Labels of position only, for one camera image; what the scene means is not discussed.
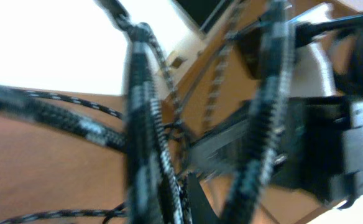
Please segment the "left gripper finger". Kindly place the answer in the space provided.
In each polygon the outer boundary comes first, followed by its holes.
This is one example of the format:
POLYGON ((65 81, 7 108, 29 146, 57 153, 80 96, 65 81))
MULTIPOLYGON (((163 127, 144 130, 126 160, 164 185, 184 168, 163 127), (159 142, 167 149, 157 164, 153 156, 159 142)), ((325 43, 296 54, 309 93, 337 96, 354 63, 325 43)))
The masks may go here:
POLYGON ((218 217, 213 211, 196 175, 186 177, 186 191, 192 224, 216 224, 218 217))

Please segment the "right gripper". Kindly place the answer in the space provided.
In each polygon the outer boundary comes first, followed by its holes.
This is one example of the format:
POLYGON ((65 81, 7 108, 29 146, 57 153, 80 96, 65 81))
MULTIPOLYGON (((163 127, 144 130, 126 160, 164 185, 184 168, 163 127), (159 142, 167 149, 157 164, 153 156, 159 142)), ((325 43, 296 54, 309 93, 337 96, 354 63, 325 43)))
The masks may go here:
POLYGON ((290 98, 271 184, 323 204, 363 195, 363 97, 290 98))

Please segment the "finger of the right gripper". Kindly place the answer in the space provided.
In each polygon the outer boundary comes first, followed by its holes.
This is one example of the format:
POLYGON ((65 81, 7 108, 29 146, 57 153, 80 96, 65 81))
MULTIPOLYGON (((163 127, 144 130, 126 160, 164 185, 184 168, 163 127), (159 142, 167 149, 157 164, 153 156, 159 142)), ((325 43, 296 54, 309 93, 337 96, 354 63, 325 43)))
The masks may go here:
MULTIPOLYGON (((249 102, 242 102, 240 107, 224 121, 191 145, 189 156, 192 165, 204 172, 217 174, 230 174, 234 171, 239 156, 243 153, 249 106, 249 102)), ((293 175, 293 164, 288 160, 289 145, 293 135, 290 117, 292 112, 293 103, 289 102, 285 130, 280 134, 273 180, 288 180, 293 175)))

